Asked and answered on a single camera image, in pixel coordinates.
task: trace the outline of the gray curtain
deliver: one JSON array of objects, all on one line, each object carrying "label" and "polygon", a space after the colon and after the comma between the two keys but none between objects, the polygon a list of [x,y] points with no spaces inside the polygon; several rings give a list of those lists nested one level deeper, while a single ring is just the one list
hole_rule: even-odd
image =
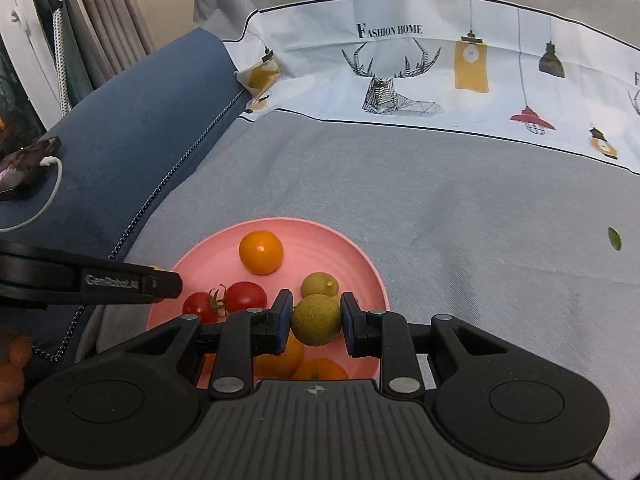
[{"label": "gray curtain", "polygon": [[65,0],[94,88],[155,50],[135,0]]}]

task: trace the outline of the white charging cable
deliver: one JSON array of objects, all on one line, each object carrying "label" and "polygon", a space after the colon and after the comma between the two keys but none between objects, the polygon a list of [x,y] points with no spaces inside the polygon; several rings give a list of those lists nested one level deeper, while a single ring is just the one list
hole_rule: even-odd
[{"label": "white charging cable", "polygon": [[53,187],[51,196],[45,202],[45,205],[42,206],[42,209],[38,211],[34,216],[29,218],[27,221],[22,222],[21,224],[18,224],[18,225],[14,225],[13,227],[5,227],[3,229],[0,229],[0,233],[10,233],[12,231],[17,231],[18,229],[21,229],[29,225],[31,222],[36,221],[47,209],[49,209],[49,206],[53,202],[53,199],[58,194],[58,189],[60,188],[60,181],[62,180],[62,161],[59,158],[57,158],[56,156],[46,156],[40,161],[41,166],[50,166],[51,164],[58,165],[58,178],[56,179],[56,185]]}]

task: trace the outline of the smartphone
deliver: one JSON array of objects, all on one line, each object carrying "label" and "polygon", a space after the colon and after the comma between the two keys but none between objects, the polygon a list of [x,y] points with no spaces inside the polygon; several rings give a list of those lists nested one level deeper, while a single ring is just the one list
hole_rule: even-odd
[{"label": "smartphone", "polygon": [[0,160],[0,200],[20,198],[18,190],[33,183],[42,174],[40,161],[46,156],[55,155],[61,145],[59,138],[50,137]]}]

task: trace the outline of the red tomato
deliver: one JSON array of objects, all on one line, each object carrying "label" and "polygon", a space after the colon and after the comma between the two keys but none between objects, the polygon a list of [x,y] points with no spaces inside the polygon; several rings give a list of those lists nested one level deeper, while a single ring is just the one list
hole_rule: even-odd
[{"label": "red tomato", "polygon": [[204,324],[215,323],[223,312],[223,306],[216,303],[210,292],[194,292],[182,306],[183,314],[197,314]]},{"label": "red tomato", "polygon": [[237,282],[231,285],[222,299],[228,313],[248,308],[267,308],[267,293],[253,282]]}]

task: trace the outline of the pink plate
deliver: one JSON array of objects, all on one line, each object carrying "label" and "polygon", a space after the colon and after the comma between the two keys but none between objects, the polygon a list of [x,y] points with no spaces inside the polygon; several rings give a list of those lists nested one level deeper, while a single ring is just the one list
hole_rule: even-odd
[{"label": "pink plate", "polygon": [[[250,273],[238,256],[240,240],[257,230],[271,231],[284,246],[282,266],[267,276]],[[382,277],[367,255],[339,232],[308,220],[263,218],[236,224],[201,241],[182,257],[173,270],[182,277],[182,294],[176,300],[164,300],[151,308],[148,330],[180,316],[182,304],[190,294],[216,289],[221,283],[226,286],[242,281],[257,283],[267,293],[269,305],[281,289],[288,288],[296,304],[301,299],[302,281],[312,272],[319,271],[328,272],[338,280],[340,293],[353,292],[362,310],[389,310]],[[379,360],[351,358],[342,334],[322,347],[305,346],[305,361],[318,357],[335,361],[351,379],[378,376]],[[210,373],[210,368],[203,370],[198,384],[201,388],[207,385],[207,373]]]}]

